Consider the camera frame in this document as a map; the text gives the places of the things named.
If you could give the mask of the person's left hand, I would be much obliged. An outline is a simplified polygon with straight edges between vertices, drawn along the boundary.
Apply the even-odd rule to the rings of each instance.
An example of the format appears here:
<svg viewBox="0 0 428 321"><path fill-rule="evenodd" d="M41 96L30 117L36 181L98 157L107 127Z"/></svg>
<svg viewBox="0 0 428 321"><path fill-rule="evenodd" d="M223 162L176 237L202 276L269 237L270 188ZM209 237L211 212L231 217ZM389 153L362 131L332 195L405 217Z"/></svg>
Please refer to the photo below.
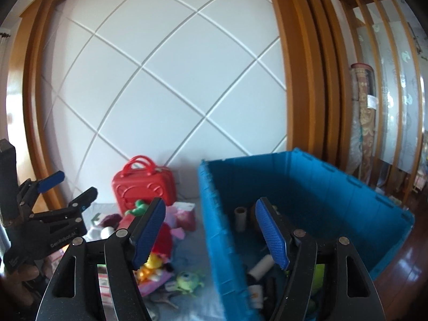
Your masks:
<svg viewBox="0 0 428 321"><path fill-rule="evenodd" d="M1 263L1 320L35 320L37 302L24 283L38 276L36 266L22 265L8 273Z"/></svg>

